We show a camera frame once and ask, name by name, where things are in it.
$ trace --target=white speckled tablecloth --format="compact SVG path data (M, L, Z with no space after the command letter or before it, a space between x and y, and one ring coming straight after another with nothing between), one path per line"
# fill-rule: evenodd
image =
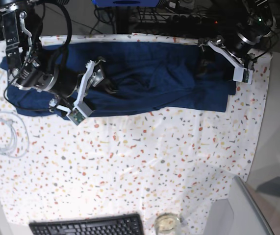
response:
M44 45L63 37L44 37ZM145 35L73 38L78 42L195 40ZM5 43L0 42L0 62ZM15 160L0 155L0 200L9 222L78 219L138 212L146 235L163 212L181 214L183 234L202 234L211 204L227 198L234 175L246 180L260 132L271 56L259 59L252 85L238 84L225 113L180 108L128 117L24 117L30 148ZM0 110L13 111L2 92ZM26 143L24 131L17 128ZM0 140L8 130L0 126Z

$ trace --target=keyboard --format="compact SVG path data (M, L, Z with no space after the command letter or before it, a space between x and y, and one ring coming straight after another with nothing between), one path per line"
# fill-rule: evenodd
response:
M140 215L30 223L34 235L144 235Z

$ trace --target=blue fabric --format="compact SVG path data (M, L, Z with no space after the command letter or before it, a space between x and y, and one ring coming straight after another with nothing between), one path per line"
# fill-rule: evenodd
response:
M87 61L99 56L106 59L107 76L119 91L107 94L91 89L86 101L95 108L92 117L134 115L167 106L225 112L228 95L235 94L236 88L235 82L225 80L232 67L223 56L215 54L215 62L207 65L207 72L197 75L199 54L197 46L166 43L71 44L67 67L85 71ZM7 69L5 58L0 66ZM8 98L25 108L45 109L53 95L10 86ZM17 111L32 117L52 114Z

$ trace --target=glass cup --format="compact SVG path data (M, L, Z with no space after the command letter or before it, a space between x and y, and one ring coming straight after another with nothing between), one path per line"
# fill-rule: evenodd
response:
M176 214L166 213L155 220L156 235L181 235L181 223Z

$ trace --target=screw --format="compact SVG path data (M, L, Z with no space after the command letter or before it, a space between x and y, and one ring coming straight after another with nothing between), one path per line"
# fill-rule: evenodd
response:
M253 25L254 22L253 22L252 19L248 19L248 22L247 22L247 23L248 23L248 25Z
M272 26L272 25L273 25L273 21L268 20L268 21L266 22L266 25L267 25L268 27Z
M25 17L26 17L26 12L25 11L21 12L20 13L20 18L24 19Z
M15 77L15 76L18 75L19 72L20 72L20 70L19 70L18 68L14 68L14 69L12 70L12 75Z

